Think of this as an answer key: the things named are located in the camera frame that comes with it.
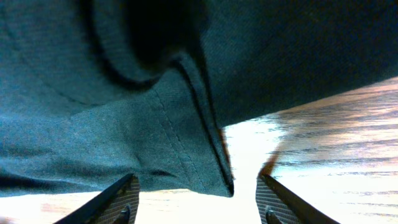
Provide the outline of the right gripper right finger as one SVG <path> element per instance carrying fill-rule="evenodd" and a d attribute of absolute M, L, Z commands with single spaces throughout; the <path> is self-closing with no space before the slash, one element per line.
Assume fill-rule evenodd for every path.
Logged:
<path fill-rule="evenodd" d="M 269 175 L 257 178 L 256 205 L 262 224 L 339 224 Z"/>

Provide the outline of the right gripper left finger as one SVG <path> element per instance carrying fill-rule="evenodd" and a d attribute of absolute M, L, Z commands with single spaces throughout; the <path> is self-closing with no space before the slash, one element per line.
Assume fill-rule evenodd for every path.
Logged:
<path fill-rule="evenodd" d="M 139 192 L 139 179 L 125 175 L 55 224 L 135 224 Z"/>

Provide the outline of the black t-shirt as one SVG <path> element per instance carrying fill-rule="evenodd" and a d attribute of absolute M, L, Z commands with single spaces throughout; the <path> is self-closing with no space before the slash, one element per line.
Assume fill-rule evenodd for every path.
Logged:
<path fill-rule="evenodd" d="M 231 197 L 224 127 L 396 75 L 396 1 L 2 1 L 1 196 Z"/>

